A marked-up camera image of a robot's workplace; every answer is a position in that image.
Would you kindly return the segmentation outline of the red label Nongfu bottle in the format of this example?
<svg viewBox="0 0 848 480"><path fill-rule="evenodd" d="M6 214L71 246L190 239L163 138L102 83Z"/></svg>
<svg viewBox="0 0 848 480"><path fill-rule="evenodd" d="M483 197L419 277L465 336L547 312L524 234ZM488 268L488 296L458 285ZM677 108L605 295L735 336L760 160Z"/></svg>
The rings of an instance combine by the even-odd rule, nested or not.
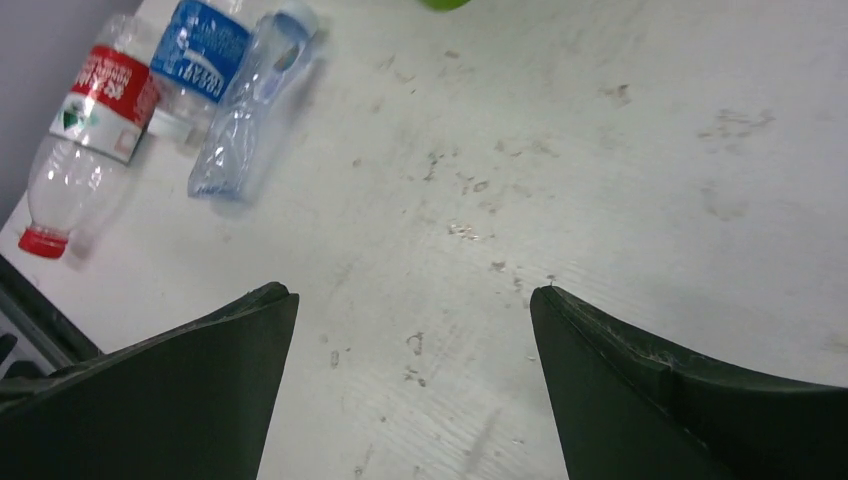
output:
<svg viewBox="0 0 848 480"><path fill-rule="evenodd" d="M144 20L115 14L105 22L33 160L21 250L60 258L72 235L117 197L160 98L154 50Z"/></svg>

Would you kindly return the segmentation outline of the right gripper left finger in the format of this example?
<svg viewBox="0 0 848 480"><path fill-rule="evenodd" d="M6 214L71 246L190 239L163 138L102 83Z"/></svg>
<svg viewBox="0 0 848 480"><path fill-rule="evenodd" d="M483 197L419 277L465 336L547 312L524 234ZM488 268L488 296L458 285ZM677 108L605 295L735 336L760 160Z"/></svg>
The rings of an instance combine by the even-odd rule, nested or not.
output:
<svg viewBox="0 0 848 480"><path fill-rule="evenodd" d="M194 321L1 384L5 479L253 479L299 297L271 282Z"/></svg>

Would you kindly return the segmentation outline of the blue label clear bottle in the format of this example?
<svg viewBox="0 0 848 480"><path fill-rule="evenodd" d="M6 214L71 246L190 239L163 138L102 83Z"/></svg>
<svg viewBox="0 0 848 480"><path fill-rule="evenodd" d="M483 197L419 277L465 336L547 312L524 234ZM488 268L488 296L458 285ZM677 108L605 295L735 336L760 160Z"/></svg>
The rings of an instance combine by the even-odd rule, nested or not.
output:
<svg viewBox="0 0 848 480"><path fill-rule="evenodd" d="M203 140L260 16L253 1L177 3L150 63L160 100L149 134L179 145Z"/></svg>

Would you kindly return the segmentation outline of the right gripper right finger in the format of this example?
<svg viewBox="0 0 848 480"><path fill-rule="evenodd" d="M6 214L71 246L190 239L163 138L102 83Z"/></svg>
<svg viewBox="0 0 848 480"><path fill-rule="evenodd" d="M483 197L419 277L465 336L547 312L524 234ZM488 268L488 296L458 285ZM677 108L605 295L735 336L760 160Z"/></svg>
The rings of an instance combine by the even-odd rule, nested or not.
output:
<svg viewBox="0 0 848 480"><path fill-rule="evenodd" d="M533 332L572 479L843 479L847 392L749 370L556 286Z"/></svg>

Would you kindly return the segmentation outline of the crushed clear purple-label bottle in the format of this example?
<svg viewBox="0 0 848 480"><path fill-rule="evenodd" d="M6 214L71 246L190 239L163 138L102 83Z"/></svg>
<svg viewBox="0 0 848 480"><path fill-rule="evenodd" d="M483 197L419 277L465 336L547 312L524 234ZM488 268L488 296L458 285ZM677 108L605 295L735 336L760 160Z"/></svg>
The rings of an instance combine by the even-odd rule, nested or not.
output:
<svg viewBox="0 0 848 480"><path fill-rule="evenodd" d="M187 183L190 198L242 201L260 170L260 138L278 98L313 60L319 19L302 1L264 15L221 98Z"/></svg>

